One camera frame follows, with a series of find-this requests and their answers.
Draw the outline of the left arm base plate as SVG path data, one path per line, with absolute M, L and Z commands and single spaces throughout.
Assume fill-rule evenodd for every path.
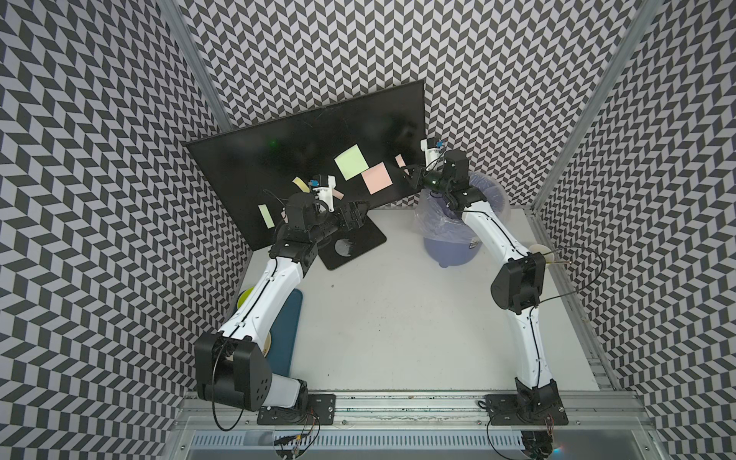
M 259 410 L 259 426 L 320 426 L 329 427 L 335 421 L 337 396 L 330 393 L 309 393 L 300 396 L 290 408 L 269 406 Z

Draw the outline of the green sticky strip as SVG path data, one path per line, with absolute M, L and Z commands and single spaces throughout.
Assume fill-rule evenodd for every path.
M 266 204 L 259 204 L 258 210 L 262 216 L 262 219 L 264 221 L 264 225 L 268 229 L 272 229 L 275 227 L 274 220 L 272 218 L 272 215 L 270 214 L 270 210 L 268 209 L 268 205 Z

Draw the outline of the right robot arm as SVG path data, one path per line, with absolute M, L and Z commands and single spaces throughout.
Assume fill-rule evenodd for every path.
M 471 186 L 469 161 L 461 151 L 436 155 L 427 166 L 401 168 L 416 190 L 444 199 L 448 210 L 464 222 L 500 263 L 490 292 L 506 312 L 519 361 L 516 398 L 493 407 L 485 402 L 491 421 L 499 425 L 542 425 L 564 411 L 558 385 L 546 360 L 539 306 L 544 290 L 546 259 L 520 243 L 498 218 L 483 192 Z

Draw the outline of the large green sticky note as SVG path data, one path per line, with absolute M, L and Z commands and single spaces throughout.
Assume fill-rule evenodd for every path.
M 352 147 L 339 154 L 335 158 L 335 164 L 345 180 L 360 176 L 369 169 L 358 144 L 352 145 Z

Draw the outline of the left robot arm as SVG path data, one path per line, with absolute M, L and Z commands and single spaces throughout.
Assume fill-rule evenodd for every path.
M 253 293 L 216 333 L 203 333 L 195 342 L 199 398 L 250 412 L 279 409 L 297 422 L 307 416 L 307 384 L 275 374 L 263 347 L 285 302 L 314 263 L 319 246 L 335 233 L 361 228 L 368 209 L 364 200 L 329 205 L 315 193 L 297 193 L 287 200 L 287 220 L 275 232 L 268 263 Z

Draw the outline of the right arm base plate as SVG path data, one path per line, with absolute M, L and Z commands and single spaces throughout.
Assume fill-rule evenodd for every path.
M 559 396 L 521 402 L 516 394 L 487 394 L 483 399 L 493 426 L 554 426 L 569 424 L 567 410 Z

